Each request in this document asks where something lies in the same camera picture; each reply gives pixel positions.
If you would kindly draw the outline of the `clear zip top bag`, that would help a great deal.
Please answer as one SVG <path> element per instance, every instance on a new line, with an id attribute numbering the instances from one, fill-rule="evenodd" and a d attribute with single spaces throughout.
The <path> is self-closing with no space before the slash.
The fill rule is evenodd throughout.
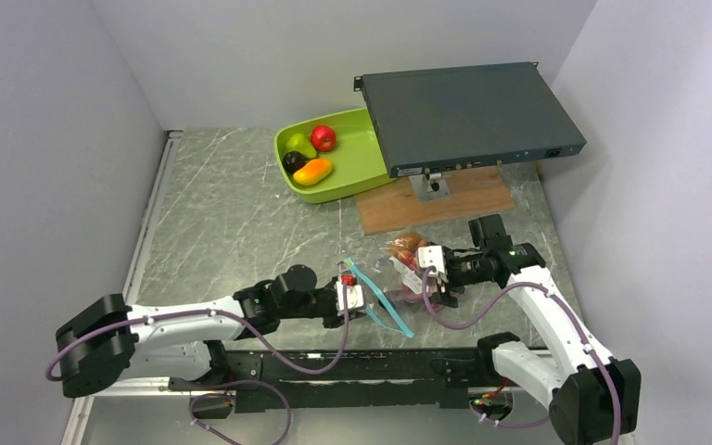
<path id="1" fill-rule="evenodd" d="M 422 270 L 416 256 L 412 265 L 394 258 L 389 251 L 391 241 L 386 243 L 385 251 L 373 264 L 360 266 L 354 259 L 346 259 L 352 260 L 351 274 L 362 286 L 366 299 L 366 307 L 361 312 L 378 327 L 413 338 L 413 316 L 423 311 Z M 422 237 L 415 253 L 418 248 L 429 245 L 430 242 Z"/>

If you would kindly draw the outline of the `orange fake fruit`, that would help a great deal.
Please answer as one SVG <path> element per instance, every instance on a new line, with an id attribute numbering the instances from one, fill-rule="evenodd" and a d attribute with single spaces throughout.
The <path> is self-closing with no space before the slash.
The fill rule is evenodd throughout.
<path id="1" fill-rule="evenodd" d="M 325 179 L 333 169 L 333 163 L 329 159 L 311 159 L 302 169 L 296 171 L 292 177 L 301 186 L 312 186 Z"/>

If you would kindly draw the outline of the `dark purple fake fruit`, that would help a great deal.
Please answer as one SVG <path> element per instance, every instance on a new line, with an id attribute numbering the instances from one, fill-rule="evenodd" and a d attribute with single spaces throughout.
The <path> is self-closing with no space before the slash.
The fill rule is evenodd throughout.
<path id="1" fill-rule="evenodd" d="M 282 166 L 284 171 L 293 175 L 296 171 L 302 169 L 307 163 L 307 159 L 298 151 L 292 150 L 282 157 Z"/>

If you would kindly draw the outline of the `red fake apple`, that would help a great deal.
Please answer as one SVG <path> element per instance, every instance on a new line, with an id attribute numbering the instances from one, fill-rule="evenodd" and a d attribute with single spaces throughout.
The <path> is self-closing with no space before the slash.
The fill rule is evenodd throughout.
<path id="1" fill-rule="evenodd" d="M 337 146 L 337 134 L 327 125 L 315 126 L 311 131 L 310 140 L 318 152 L 331 152 Z"/>

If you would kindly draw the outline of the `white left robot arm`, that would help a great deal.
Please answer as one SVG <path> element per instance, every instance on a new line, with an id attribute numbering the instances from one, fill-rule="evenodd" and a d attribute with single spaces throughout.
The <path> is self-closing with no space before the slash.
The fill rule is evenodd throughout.
<path id="1" fill-rule="evenodd" d="M 343 349 L 323 367 L 306 368 L 283 356 L 267 335 L 282 321 L 294 319 L 319 319 L 324 328 L 339 328 L 346 335 L 352 318 L 367 305 L 355 273 L 345 270 L 318 286 L 314 270 L 300 264 L 274 279 L 199 303 L 130 305 L 123 295 L 109 294 L 56 331 L 57 355 L 44 376 L 60 383 L 70 399 L 148 377 L 172 377 L 215 389 L 232 377 L 226 343 L 252 338 L 286 366 L 320 375 L 337 364 Z"/>

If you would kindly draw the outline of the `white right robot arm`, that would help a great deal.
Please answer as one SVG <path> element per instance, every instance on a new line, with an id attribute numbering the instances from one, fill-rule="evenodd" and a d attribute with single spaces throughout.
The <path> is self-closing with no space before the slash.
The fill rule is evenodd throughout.
<path id="1" fill-rule="evenodd" d="M 512 333 L 490 335 L 477 342 L 477 379 L 486 385 L 506 379 L 520 386 L 547 409 L 564 444 L 617 444 L 637 426 L 638 366 L 631 359 L 617 359 L 595 337 L 565 301 L 541 254 L 529 243 L 516 244 L 501 216 L 480 217 L 468 226 L 474 244 L 470 249 L 429 245 L 416 250 L 422 281 L 436 281 L 436 293 L 421 290 L 425 306 L 454 308 L 452 289 L 498 285 L 500 292 L 485 308 L 510 297 L 552 358 L 542 359 Z"/>

